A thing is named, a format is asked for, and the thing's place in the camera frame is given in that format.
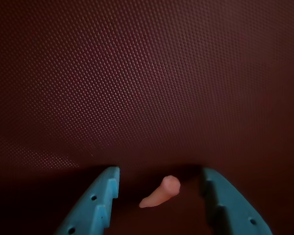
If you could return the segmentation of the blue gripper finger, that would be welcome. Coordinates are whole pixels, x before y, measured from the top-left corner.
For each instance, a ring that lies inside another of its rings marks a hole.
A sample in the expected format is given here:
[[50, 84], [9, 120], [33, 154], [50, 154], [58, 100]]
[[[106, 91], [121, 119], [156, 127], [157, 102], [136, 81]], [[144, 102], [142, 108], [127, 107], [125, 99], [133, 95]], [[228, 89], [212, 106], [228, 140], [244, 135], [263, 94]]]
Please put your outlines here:
[[269, 226], [244, 196], [220, 173], [203, 168], [200, 194], [214, 235], [270, 235]]
[[105, 169], [86, 189], [55, 232], [56, 235], [102, 235], [110, 226], [113, 199], [118, 198], [120, 168]]

